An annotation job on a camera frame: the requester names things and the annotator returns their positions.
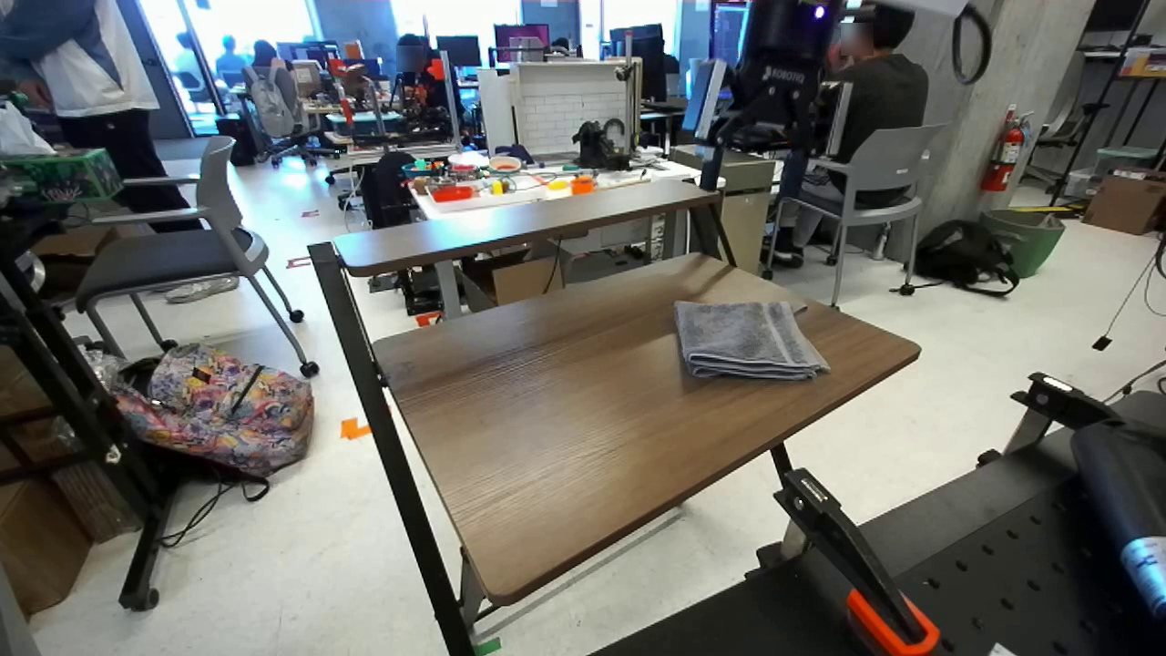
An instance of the computer monitor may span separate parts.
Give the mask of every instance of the computer monitor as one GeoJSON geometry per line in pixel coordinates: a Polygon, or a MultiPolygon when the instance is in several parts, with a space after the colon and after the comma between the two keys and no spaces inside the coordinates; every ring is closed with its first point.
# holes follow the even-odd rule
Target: computer monitor
{"type": "Polygon", "coordinates": [[[436,37],[436,52],[443,52],[453,65],[480,65],[477,37],[436,37]]]}
{"type": "Polygon", "coordinates": [[[497,25],[497,62],[514,62],[517,52],[551,52],[551,25],[524,20],[524,25],[497,25]]]}
{"type": "Polygon", "coordinates": [[[623,25],[607,34],[612,59],[641,59],[641,97],[666,97],[662,25],[623,25]]]}
{"type": "Polygon", "coordinates": [[[713,121],[717,121],[720,86],[726,86],[726,62],[720,59],[696,62],[692,93],[690,93],[686,121],[681,121],[686,134],[692,134],[698,142],[711,142],[713,121]]]}

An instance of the cardboard box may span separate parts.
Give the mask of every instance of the cardboard box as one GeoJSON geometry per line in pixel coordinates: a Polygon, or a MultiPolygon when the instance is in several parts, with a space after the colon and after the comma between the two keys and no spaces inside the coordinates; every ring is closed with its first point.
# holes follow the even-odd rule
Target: cardboard box
{"type": "Polygon", "coordinates": [[[34,178],[52,199],[109,199],[120,194],[120,176],[107,150],[62,150],[45,156],[0,156],[11,176],[34,178]]]}
{"type": "Polygon", "coordinates": [[[68,234],[52,234],[40,244],[34,244],[35,260],[45,262],[45,297],[72,297],[89,264],[100,260],[100,250],[117,238],[113,227],[79,227],[68,234]]]}
{"type": "Polygon", "coordinates": [[[45,479],[0,483],[0,563],[26,615],[68,596],[89,537],[45,479]]]}
{"type": "Polygon", "coordinates": [[[1166,227],[1166,178],[1107,176],[1085,211],[1085,221],[1121,234],[1149,234],[1166,227]]]}

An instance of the folded gray cloth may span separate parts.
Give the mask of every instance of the folded gray cloth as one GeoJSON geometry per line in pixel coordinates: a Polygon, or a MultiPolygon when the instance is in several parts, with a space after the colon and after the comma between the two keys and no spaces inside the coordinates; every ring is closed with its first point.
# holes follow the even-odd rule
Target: folded gray cloth
{"type": "Polygon", "coordinates": [[[832,370],[790,303],[677,303],[681,359],[696,380],[814,380],[832,370]]]}

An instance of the bag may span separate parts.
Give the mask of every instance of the bag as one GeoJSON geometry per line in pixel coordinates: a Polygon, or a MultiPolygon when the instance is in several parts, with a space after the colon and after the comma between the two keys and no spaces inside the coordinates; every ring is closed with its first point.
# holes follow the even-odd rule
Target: bag
{"type": "Polygon", "coordinates": [[[413,168],[407,151],[385,151],[378,164],[366,168],[362,199],[368,227],[384,228],[413,221],[417,199],[406,168],[413,168]]]}
{"type": "Polygon", "coordinates": [[[131,432],[152,448],[266,478],[305,455],[315,388],[225,351],[175,345],[109,381],[131,432]]]}
{"type": "Polygon", "coordinates": [[[260,126],[270,139],[290,139],[294,134],[294,116],[290,116],[290,105],[281,93],[276,69],[270,69],[266,81],[260,81],[255,69],[247,69],[247,81],[250,81],[250,103],[255,103],[255,111],[260,111],[260,126]]]}
{"type": "Polygon", "coordinates": [[[913,250],[913,274],[994,297],[1007,297],[1022,284],[1013,256],[979,221],[943,221],[921,238],[913,250]]]}
{"type": "Polygon", "coordinates": [[[52,144],[34,132],[34,121],[0,97],[0,156],[35,156],[52,144]]]}

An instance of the fire extinguisher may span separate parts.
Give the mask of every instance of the fire extinguisher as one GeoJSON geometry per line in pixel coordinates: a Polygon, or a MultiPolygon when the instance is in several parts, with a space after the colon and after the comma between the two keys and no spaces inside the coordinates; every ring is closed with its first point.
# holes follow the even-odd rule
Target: fire extinguisher
{"type": "Polygon", "coordinates": [[[1022,151],[1024,151],[1024,123],[1015,116],[1015,105],[1011,105],[1007,126],[998,132],[979,190],[985,194],[1011,190],[1022,151]]]}

